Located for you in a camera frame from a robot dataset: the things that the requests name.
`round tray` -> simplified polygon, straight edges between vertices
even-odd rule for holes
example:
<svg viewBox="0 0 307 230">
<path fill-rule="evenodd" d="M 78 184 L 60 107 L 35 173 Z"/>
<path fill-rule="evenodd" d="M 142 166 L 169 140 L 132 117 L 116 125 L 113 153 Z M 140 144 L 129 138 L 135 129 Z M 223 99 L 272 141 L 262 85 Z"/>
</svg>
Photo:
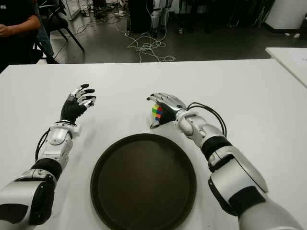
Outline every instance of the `round tray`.
<svg viewBox="0 0 307 230">
<path fill-rule="evenodd" d="M 110 146 L 91 178 L 91 197 L 112 230 L 172 230 L 190 213 L 196 194 L 193 166 L 174 142 L 137 134 Z"/>
</svg>

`concrete floor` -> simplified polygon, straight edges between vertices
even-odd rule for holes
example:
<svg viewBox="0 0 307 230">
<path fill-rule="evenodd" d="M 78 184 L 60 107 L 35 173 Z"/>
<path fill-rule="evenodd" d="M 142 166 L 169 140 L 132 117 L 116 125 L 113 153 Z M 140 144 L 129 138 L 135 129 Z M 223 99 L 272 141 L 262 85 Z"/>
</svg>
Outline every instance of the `concrete floor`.
<svg viewBox="0 0 307 230">
<path fill-rule="evenodd" d="M 91 17 L 77 16 L 70 22 L 70 28 L 75 33 L 80 26 L 86 25 Z M 73 39 L 63 47 L 65 40 L 52 32 L 51 43 L 59 63 L 122 63 L 139 62 L 139 53 L 135 48 L 127 48 L 132 42 L 117 31 L 126 29 L 126 18 L 118 23 L 118 18 L 111 18 L 106 23 L 96 24 L 87 27 L 84 35 L 76 36 L 85 49 L 83 53 Z M 159 47 L 154 50 L 158 56 L 172 55 L 176 61 L 201 61 L 201 60 L 225 60 L 225 59 L 256 59 L 270 58 L 265 52 L 266 47 L 307 47 L 307 40 L 295 39 L 284 34 L 272 34 L 264 27 L 236 27 L 215 26 L 211 34 L 203 30 L 203 23 L 197 22 L 194 32 L 184 31 L 177 33 L 178 26 L 174 20 L 168 23 L 167 36 L 163 40 L 166 47 Z M 156 62 L 155 57 L 141 54 L 142 62 Z"/>
</svg>

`white cable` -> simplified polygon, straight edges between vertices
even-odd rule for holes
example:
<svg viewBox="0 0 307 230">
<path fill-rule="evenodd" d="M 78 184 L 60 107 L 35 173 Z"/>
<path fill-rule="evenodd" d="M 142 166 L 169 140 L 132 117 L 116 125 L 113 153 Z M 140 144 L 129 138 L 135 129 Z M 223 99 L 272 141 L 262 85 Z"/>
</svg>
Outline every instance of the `white cable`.
<svg viewBox="0 0 307 230">
<path fill-rule="evenodd" d="M 147 9 L 147 12 L 148 12 L 149 15 L 150 15 L 150 12 L 149 12 L 149 10 L 148 10 L 148 8 L 147 8 L 147 0 L 145 0 L 145 2 L 146 2 L 146 9 Z M 139 36 L 139 38 L 134 39 L 133 37 L 128 36 L 128 34 L 127 34 L 126 32 L 124 32 L 124 31 L 122 31 L 122 30 L 119 30 L 119 29 L 117 28 L 116 24 L 115 24 L 115 28 L 116 28 L 119 32 L 122 32 L 122 33 L 124 34 L 125 37 L 128 37 L 128 38 L 130 38 L 130 39 L 133 40 L 133 42 L 131 42 L 131 43 L 127 46 L 127 48 L 132 48 L 132 47 L 133 47 L 133 48 L 135 48 L 135 50 L 136 50 L 137 52 L 139 52 L 140 63 L 142 62 L 141 53 L 142 53 L 142 54 L 149 55 L 149 56 L 152 56 L 152 57 L 155 57 L 155 58 L 158 60 L 158 62 L 166 62 L 166 61 L 175 61 L 175 60 L 176 60 L 176 58 L 175 58 L 174 56 L 172 56 L 172 55 L 167 55 L 167 56 L 165 56 L 165 57 L 159 57 L 159 56 L 157 56 L 157 55 L 154 53 L 154 51 L 153 51 L 154 49 L 159 48 L 159 47 L 162 47 L 162 48 L 163 48 L 163 47 L 166 47 L 166 43 L 161 42 L 161 41 L 165 39 L 166 34 L 167 34 L 167 22 L 166 22 L 166 17 L 167 17 L 167 15 L 168 15 L 168 12 L 165 14 L 165 35 L 164 35 L 163 38 L 160 39 L 160 40 L 154 39 L 153 37 L 151 37 L 151 35 L 150 35 L 148 32 L 145 32 L 145 33 L 141 34 L 141 35 Z M 149 39 L 150 39 L 150 43 L 144 43 L 142 46 L 139 46 L 138 40 L 140 40 L 141 38 L 149 38 Z"/>
</svg>

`wall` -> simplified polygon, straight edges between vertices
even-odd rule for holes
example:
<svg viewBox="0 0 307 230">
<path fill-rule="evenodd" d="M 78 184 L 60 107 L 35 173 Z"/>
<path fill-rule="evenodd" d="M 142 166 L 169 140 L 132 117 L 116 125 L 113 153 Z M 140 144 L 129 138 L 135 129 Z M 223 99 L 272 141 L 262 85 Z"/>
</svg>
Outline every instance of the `wall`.
<svg viewBox="0 0 307 230">
<path fill-rule="evenodd" d="M 274 29 L 299 29 L 307 13 L 307 0 L 276 0 L 266 23 Z"/>
</svg>

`tabletop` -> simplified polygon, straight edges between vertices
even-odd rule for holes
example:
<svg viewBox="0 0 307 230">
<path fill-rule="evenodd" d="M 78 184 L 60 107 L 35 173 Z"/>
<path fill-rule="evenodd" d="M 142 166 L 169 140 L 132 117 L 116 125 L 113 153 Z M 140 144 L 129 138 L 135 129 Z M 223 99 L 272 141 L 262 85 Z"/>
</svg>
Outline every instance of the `tabletop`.
<svg viewBox="0 0 307 230">
<path fill-rule="evenodd" d="M 273 59 L 9 66 L 0 74 L 0 187 L 34 164 L 39 138 L 58 121 L 68 93 L 84 83 L 96 89 L 97 101 L 77 120 L 83 131 L 58 182 L 52 217 L 36 229 L 107 230 L 91 204 L 92 170 L 112 143 L 137 133 L 169 138 L 193 164 L 196 198 L 178 230 L 238 229 L 237 218 L 222 211 L 208 188 L 199 148 L 172 123 L 149 129 L 153 103 L 146 97 L 153 92 L 214 108 L 229 141 L 266 179 L 271 199 L 307 228 L 307 91 Z M 214 116 L 200 114 L 219 127 Z"/>
<path fill-rule="evenodd" d="M 266 51 L 307 88 L 307 48 L 269 47 Z"/>
</svg>

